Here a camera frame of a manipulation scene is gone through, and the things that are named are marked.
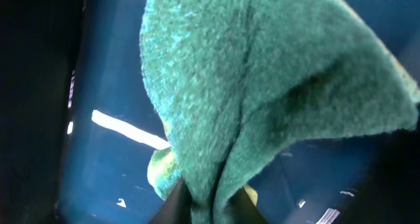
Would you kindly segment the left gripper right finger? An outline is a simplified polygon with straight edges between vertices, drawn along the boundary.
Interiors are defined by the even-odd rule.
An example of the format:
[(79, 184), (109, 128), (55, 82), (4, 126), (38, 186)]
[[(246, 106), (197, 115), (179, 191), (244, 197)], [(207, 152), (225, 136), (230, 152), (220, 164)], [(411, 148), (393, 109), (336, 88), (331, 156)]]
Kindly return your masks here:
[(233, 224), (268, 224), (252, 203), (244, 188), (239, 189), (230, 198), (226, 213), (232, 218)]

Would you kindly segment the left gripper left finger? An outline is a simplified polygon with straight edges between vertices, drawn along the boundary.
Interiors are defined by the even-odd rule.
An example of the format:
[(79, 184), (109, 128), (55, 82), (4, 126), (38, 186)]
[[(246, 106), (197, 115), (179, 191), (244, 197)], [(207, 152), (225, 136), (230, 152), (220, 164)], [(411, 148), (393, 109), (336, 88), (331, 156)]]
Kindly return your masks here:
[(191, 224), (192, 197), (183, 178), (180, 178), (161, 209), (148, 224)]

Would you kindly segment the green yellow scrubbing sponge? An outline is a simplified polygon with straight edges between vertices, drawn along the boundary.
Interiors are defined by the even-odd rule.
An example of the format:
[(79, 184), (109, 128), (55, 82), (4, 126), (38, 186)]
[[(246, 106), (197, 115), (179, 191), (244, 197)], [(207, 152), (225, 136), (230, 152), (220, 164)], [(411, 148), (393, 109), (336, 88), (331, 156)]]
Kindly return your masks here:
[(286, 147), (411, 129), (419, 90), (344, 0), (147, 0), (142, 77), (189, 223), (232, 223), (229, 201)]

